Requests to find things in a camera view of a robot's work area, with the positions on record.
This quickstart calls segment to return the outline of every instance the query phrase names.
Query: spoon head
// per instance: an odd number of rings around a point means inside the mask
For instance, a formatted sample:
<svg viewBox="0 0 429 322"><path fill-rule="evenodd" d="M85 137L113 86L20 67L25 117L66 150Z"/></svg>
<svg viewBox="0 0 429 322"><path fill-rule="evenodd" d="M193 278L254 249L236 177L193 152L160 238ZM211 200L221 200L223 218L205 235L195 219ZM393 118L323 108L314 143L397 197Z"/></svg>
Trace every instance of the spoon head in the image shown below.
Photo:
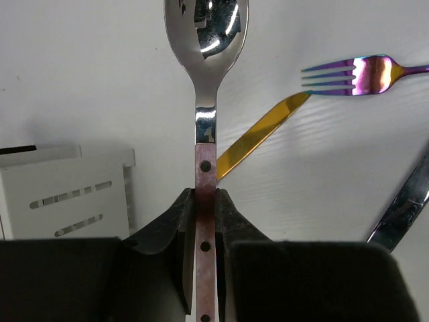
<svg viewBox="0 0 429 322"><path fill-rule="evenodd" d="M195 87L217 91L247 33L249 0L164 0L166 29Z"/></svg>

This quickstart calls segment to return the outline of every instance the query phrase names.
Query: knife blade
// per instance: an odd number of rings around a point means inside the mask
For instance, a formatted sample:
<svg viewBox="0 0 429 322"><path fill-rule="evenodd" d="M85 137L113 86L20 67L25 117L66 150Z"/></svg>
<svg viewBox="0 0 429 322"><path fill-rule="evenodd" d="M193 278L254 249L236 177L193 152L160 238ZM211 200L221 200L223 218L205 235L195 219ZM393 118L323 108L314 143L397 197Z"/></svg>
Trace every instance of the knife blade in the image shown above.
<svg viewBox="0 0 429 322"><path fill-rule="evenodd" d="M311 94L300 92L280 101L217 159L217 180L225 177L279 128Z"/></svg>
<svg viewBox="0 0 429 322"><path fill-rule="evenodd" d="M368 237L392 252L429 201L429 146Z"/></svg>

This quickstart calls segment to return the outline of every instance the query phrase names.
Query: fork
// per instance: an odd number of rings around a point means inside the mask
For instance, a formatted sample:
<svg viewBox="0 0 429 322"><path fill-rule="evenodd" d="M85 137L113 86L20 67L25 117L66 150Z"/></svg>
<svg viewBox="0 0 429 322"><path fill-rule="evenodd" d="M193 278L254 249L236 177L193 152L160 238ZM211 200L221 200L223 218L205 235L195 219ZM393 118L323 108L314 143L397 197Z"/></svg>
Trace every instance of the fork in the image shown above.
<svg viewBox="0 0 429 322"><path fill-rule="evenodd" d="M314 87L308 94L360 96L384 93L401 77L429 72L429 65L403 67L392 57L374 55L339 60L302 72L323 72L302 77L306 82L303 87Z"/></svg>

